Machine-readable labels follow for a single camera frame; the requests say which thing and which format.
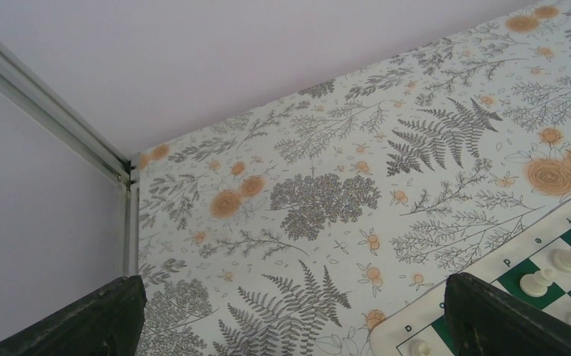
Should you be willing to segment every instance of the fern leaf pattern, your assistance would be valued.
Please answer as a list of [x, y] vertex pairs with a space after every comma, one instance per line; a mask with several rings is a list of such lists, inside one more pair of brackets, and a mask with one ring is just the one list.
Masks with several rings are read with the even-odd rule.
[[411, 170], [423, 172], [420, 162], [431, 171], [435, 170], [432, 162], [446, 169], [446, 151], [454, 162], [463, 166], [463, 152], [467, 151], [474, 158], [480, 158], [478, 144], [485, 131], [498, 132], [492, 121], [502, 121], [493, 112], [481, 108], [474, 99], [472, 107], [468, 108], [460, 102], [449, 98], [455, 106], [455, 111], [423, 109], [440, 120], [426, 122], [424, 120], [398, 120], [400, 124], [416, 132], [396, 131], [392, 133], [407, 144], [388, 141], [397, 154], [388, 154], [388, 176], [399, 173], [409, 173]]
[[346, 293], [334, 286], [326, 267], [323, 281], [318, 283], [311, 269], [303, 261], [299, 263], [304, 274], [302, 285], [295, 285], [292, 279], [263, 275], [279, 288], [281, 298], [268, 299], [267, 294], [238, 289], [251, 311], [228, 304], [237, 327], [219, 321], [226, 344], [214, 344], [218, 355], [266, 355], [263, 352], [267, 351], [279, 355], [312, 355], [314, 341], [325, 324], [341, 326], [336, 305], [351, 308]]

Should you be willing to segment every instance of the floral wallpaper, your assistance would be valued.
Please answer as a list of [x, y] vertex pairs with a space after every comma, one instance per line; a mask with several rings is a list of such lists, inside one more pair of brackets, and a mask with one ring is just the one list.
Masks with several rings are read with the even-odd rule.
[[375, 326], [571, 198], [571, 1], [166, 142], [139, 169], [139, 355], [372, 355]]

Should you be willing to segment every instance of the white wall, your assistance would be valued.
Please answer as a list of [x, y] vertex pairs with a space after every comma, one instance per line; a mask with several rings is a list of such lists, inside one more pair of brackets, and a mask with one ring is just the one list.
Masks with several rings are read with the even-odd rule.
[[0, 0], [0, 41], [124, 155], [536, 0]]
[[116, 185], [0, 94], [0, 340], [112, 280]]

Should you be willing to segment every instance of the chess board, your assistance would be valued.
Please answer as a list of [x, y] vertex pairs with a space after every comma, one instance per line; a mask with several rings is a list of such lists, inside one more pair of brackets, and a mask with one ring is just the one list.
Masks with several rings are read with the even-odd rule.
[[[571, 273], [557, 270], [552, 256], [570, 246], [571, 200], [465, 271], [566, 321], [571, 313]], [[543, 297], [525, 294], [519, 286], [521, 277], [545, 268], [557, 274], [547, 293]], [[410, 356], [412, 345], [420, 341], [428, 343], [437, 356], [454, 355], [443, 317], [444, 294], [443, 282], [375, 328], [371, 334], [375, 356]]]

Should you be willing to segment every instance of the white square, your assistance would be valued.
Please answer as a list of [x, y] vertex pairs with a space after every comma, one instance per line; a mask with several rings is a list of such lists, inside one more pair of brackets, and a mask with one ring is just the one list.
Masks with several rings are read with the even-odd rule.
[[567, 318], [571, 315], [571, 297], [565, 294], [555, 300], [554, 303], [546, 306], [543, 311], [567, 323]]
[[453, 352], [447, 347], [443, 339], [438, 336], [432, 326], [426, 327], [423, 331], [419, 332], [410, 340], [407, 340], [398, 347], [399, 353], [402, 356], [411, 356], [410, 349], [418, 342], [425, 342], [432, 349], [432, 354], [436, 356], [454, 356]]
[[530, 260], [537, 265], [540, 269], [551, 268], [556, 273], [555, 283], [558, 284], [566, 293], [571, 291], [571, 273], [559, 271], [552, 262], [552, 258], [557, 250], [569, 250], [570, 245], [568, 245], [562, 239], [556, 239], [548, 246], [538, 251]]
[[507, 294], [510, 294], [510, 293], [504, 288], [504, 286], [502, 286], [501, 283], [499, 283], [497, 280], [494, 281], [493, 283], [491, 283], [491, 286], [497, 287], [499, 290], [505, 291]]

